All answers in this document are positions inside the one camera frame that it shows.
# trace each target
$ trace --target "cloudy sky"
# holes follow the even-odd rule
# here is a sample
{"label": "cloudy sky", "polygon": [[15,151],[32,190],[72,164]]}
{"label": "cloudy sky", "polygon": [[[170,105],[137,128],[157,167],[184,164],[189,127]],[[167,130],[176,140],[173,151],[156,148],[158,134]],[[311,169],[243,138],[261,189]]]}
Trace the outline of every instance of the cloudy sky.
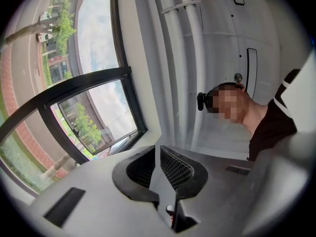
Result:
{"label": "cloudy sky", "polygon": [[[111,29],[110,0],[83,0],[78,15],[78,46],[84,73],[118,67]],[[136,129],[120,81],[89,90],[114,138]]]}

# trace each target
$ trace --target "ear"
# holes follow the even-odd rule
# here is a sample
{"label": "ear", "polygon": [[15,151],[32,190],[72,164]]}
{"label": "ear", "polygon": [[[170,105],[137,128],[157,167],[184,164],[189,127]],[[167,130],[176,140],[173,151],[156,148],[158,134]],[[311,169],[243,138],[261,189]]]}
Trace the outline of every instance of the ear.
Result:
{"label": "ear", "polygon": [[240,85],[242,87],[241,91],[245,92],[246,87],[242,83],[239,82],[239,83],[237,83],[237,85]]}

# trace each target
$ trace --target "black window frame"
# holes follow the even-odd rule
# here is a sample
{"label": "black window frame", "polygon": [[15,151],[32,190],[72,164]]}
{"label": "black window frame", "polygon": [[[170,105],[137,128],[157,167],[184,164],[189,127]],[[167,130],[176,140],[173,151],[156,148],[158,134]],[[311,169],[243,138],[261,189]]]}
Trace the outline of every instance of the black window frame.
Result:
{"label": "black window frame", "polygon": [[118,79],[121,80],[127,103],[137,127],[137,132],[136,134],[133,134],[133,136],[130,136],[127,142],[120,145],[113,154],[129,150],[144,135],[147,131],[147,127],[144,123],[137,95],[134,90],[132,70],[127,64],[119,21],[118,0],[110,0],[110,3],[114,46],[120,67],[80,75],[56,84],[39,93],[22,105],[2,124],[0,127],[0,146],[19,124],[21,124],[32,113],[38,111],[50,133],[70,157],[79,164],[89,161],[89,159],[76,148],[76,146],[65,134],[50,107],[55,103],[61,103],[91,88]]}

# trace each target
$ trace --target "cloud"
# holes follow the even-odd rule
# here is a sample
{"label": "cloud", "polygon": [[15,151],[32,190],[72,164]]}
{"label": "cloud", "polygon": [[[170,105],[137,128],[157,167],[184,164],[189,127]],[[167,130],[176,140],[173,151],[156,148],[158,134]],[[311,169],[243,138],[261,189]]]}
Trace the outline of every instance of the cloud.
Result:
{"label": "cloud", "polygon": [[[84,73],[118,67],[110,0],[83,0],[78,14],[78,46]],[[101,85],[89,92],[115,139],[136,129],[120,81]]]}

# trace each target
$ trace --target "black shirt with white stripe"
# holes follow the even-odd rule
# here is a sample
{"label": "black shirt with white stripe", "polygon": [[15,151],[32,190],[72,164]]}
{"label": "black shirt with white stripe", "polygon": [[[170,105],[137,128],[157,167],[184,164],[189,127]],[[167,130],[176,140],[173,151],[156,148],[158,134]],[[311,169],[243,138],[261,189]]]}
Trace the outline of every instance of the black shirt with white stripe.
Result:
{"label": "black shirt with white stripe", "polygon": [[256,160],[260,151],[272,148],[284,137],[296,133],[295,124],[281,95],[299,72],[299,69],[292,70],[278,88],[274,99],[269,102],[267,113],[250,140],[247,160]]}

